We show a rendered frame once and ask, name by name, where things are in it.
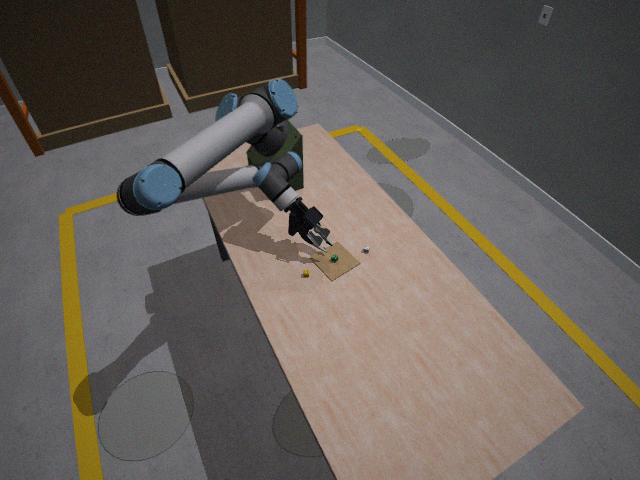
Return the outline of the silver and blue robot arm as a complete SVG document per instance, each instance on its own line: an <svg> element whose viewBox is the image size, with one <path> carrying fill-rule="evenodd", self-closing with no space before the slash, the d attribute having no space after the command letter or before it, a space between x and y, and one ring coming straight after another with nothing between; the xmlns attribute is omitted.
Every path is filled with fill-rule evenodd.
<svg viewBox="0 0 640 480"><path fill-rule="evenodd" d="M117 190L120 207L140 216L160 212L178 198L174 204L259 187L280 211L285 210L298 196L288 184L302 169L296 153L287 152L261 164L208 171L245 142L263 156L276 154L288 135L287 119L296 112L296 96L282 79L271 80L243 97L227 94L215 123L122 181Z"/></svg>

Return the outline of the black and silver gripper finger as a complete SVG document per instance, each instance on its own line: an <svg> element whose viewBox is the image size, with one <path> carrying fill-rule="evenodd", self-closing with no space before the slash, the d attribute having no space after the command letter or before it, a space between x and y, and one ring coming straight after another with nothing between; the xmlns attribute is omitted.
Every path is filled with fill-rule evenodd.
<svg viewBox="0 0 640 480"><path fill-rule="evenodd" d="M328 228L322 228L320 223L318 222L314 227L314 232L318 233L327 244L329 244L330 246L333 246L330 238L328 237L330 230Z"/></svg>
<svg viewBox="0 0 640 480"><path fill-rule="evenodd" d="M323 241L323 238L321 236L315 235L314 232L312 231L309 231L308 233L307 231L304 232L299 229L297 232L300 234L302 239L308 242L309 244L315 246L316 248L326 253L328 252L323 246L321 246L321 243Z"/></svg>

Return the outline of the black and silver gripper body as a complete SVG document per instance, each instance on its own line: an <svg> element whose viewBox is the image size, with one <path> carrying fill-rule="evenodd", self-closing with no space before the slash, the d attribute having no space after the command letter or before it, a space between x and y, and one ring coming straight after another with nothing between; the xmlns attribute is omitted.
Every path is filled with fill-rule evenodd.
<svg viewBox="0 0 640 480"><path fill-rule="evenodd" d="M284 212L287 213L290 210L290 212L296 215L296 222L294 224L297 230L300 229L301 231L309 232L309 230L311 230L323 218L323 215L315 206L308 209L301 200L301 197L297 198L295 202L292 202L284 210Z"/></svg>

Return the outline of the tan flat mat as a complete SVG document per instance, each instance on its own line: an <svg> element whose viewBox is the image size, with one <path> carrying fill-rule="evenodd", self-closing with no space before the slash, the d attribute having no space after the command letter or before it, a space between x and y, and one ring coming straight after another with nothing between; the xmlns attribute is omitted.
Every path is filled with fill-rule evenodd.
<svg viewBox="0 0 640 480"><path fill-rule="evenodd" d="M320 251L309 257L321 271L331 280L335 280L354 267L361 264L338 241L333 246L325 248L328 252ZM333 255L338 256L338 261L331 261Z"/></svg>

